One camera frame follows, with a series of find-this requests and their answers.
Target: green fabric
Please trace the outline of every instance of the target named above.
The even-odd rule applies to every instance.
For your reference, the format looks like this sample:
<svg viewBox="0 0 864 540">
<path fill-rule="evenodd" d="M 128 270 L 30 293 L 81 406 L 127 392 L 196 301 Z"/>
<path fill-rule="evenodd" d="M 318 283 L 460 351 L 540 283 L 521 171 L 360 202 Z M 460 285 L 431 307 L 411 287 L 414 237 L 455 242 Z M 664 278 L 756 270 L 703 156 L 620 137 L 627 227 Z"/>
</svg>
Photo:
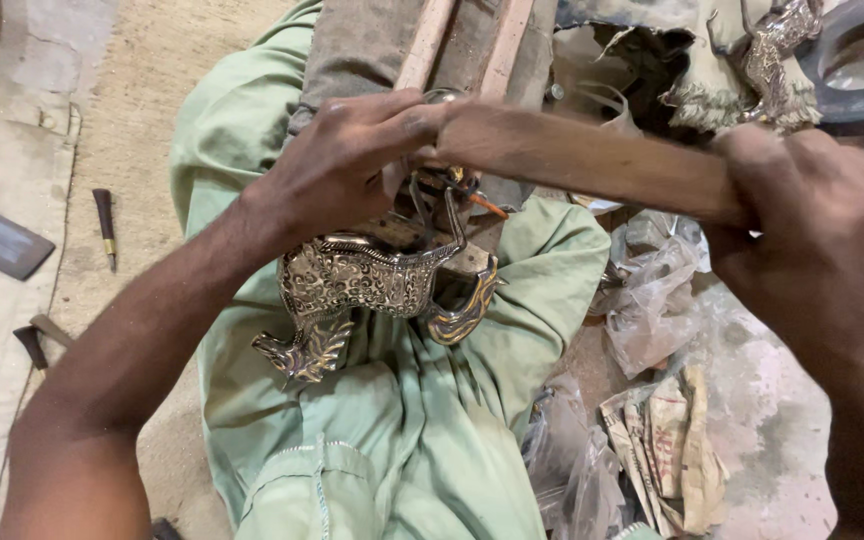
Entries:
<svg viewBox="0 0 864 540">
<path fill-rule="evenodd" d="M 179 112 L 172 189 L 186 237 L 281 153 L 320 3 L 220 61 Z M 520 456 L 532 399 L 578 331 L 608 256 L 592 215 L 530 201 L 499 246 L 486 318 L 459 345 L 359 310 L 340 369 L 286 381 L 251 347 L 292 333 L 276 264 L 196 353 L 203 430 L 236 538 L 545 538 Z"/>
</svg>

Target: hand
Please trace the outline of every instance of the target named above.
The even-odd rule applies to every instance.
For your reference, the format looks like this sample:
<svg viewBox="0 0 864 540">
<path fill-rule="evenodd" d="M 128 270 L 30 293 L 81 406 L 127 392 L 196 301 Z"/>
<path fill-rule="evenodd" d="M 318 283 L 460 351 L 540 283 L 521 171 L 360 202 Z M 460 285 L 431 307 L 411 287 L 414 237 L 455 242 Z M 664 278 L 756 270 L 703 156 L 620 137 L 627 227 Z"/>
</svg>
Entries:
<svg viewBox="0 0 864 540">
<path fill-rule="evenodd" d="M 712 268 L 828 394 L 838 531 L 864 534 L 864 153 L 814 129 L 717 143 L 762 236 L 705 226 Z"/>
<path fill-rule="evenodd" d="M 241 200 L 294 244 L 381 215 L 407 173 L 395 165 L 434 143 L 445 118 L 444 104 L 423 103 L 415 88 L 326 100 Z"/>
</svg>

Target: concrete floor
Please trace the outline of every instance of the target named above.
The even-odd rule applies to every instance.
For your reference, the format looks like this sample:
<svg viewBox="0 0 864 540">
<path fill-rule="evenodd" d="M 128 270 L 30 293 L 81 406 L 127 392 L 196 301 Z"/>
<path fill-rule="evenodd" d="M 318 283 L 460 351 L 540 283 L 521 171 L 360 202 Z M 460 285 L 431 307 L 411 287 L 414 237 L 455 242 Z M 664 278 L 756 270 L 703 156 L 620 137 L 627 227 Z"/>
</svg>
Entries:
<svg viewBox="0 0 864 540">
<path fill-rule="evenodd" d="M 90 92 L 113 32 L 117 6 L 116 0 L 0 0 L 0 77 L 71 92 L 88 123 Z M 171 207 L 160 211 L 172 212 Z M 134 264 L 145 266 L 151 261 Z M 830 421 L 827 399 L 786 347 L 721 282 L 708 276 L 694 285 L 706 324 L 679 354 L 705 370 L 708 431 L 732 473 L 727 491 L 731 510 L 714 536 L 826 537 L 835 523 L 823 472 Z M 87 323 L 81 320 L 77 326 Z M 590 409 L 628 386 L 607 356 L 602 338 L 601 325 L 588 321 L 561 362 L 561 369 L 579 379 Z M 194 393 L 194 388 L 185 388 L 183 395 Z M 182 420 L 171 423 L 175 439 L 183 449 L 201 445 L 196 403 L 181 405 Z M 199 458 L 194 466 L 201 465 L 201 454 L 201 447 L 196 448 Z M 159 488 L 167 489 L 168 479 L 178 479 L 188 464 L 170 469 L 162 461 L 156 463 L 167 470 L 160 472 Z M 210 519 L 224 519 L 221 514 L 211 515 Z M 223 523 L 213 525 L 213 531 L 228 530 Z"/>
</svg>

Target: finger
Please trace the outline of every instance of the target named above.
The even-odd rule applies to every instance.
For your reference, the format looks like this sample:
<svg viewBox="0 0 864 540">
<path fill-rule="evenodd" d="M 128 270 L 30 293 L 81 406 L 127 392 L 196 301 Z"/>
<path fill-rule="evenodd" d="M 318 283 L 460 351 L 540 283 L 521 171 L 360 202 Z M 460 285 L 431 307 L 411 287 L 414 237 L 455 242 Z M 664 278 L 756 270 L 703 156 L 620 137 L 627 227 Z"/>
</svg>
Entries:
<svg viewBox="0 0 864 540">
<path fill-rule="evenodd" d="M 800 213 L 805 188 L 795 160 L 774 133 L 752 124 L 729 129 L 713 141 L 726 159 L 728 178 L 758 214 L 763 232 Z"/>
<path fill-rule="evenodd" d="M 449 166 L 448 163 L 439 159 L 439 155 L 435 146 L 426 145 L 407 156 L 410 169 L 418 169 L 419 167 L 432 167 L 435 169 L 445 169 Z"/>
<path fill-rule="evenodd" d="M 786 137 L 785 148 L 802 178 L 809 182 L 827 182 L 842 176 L 851 153 L 819 129 L 806 129 Z"/>
<path fill-rule="evenodd" d="M 418 104 L 369 129 L 369 160 L 384 166 L 434 144 L 446 121 L 447 109 L 448 104 Z"/>
<path fill-rule="evenodd" d="M 369 94 L 355 98 L 356 119 L 365 124 L 379 124 L 399 113 L 421 105 L 423 92 L 418 88 L 405 88 L 391 92 Z"/>
<path fill-rule="evenodd" d="M 702 224 L 712 271 L 736 294 L 752 288 L 755 240 L 746 230 Z"/>
</svg>

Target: engraved brass figurine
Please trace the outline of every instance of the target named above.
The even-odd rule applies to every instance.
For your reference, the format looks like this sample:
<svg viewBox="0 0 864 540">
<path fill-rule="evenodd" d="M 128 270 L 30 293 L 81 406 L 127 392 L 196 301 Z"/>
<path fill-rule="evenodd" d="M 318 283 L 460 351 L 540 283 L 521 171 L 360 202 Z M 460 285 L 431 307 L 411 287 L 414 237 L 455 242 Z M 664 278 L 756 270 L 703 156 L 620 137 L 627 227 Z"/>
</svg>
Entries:
<svg viewBox="0 0 864 540">
<path fill-rule="evenodd" d="M 775 123 L 789 109 L 791 89 L 783 61 L 800 43 L 815 40 L 822 31 L 823 0 L 773 0 L 772 8 L 755 24 L 748 0 L 740 0 L 746 35 L 732 43 L 716 43 L 713 21 L 706 21 L 712 52 L 729 60 L 758 94 L 758 103 L 742 114 L 743 122 Z"/>
<path fill-rule="evenodd" d="M 413 200 L 426 221 L 416 182 L 413 176 Z M 458 310 L 446 311 L 431 299 L 436 271 L 466 247 L 454 197 L 453 188 L 445 190 L 453 240 L 429 251 L 405 254 L 378 238 L 346 232 L 316 237 L 287 252 L 278 264 L 278 284 L 294 323 L 294 337 L 285 342 L 263 331 L 252 340 L 252 347 L 289 378 L 317 383 L 336 367 L 352 332 L 352 308 L 422 317 L 431 338 L 443 345 L 468 336 L 504 281 L 497 274 L 498 260 L 491 255 L 476 276 L 471 296 Z"/>
</svg>

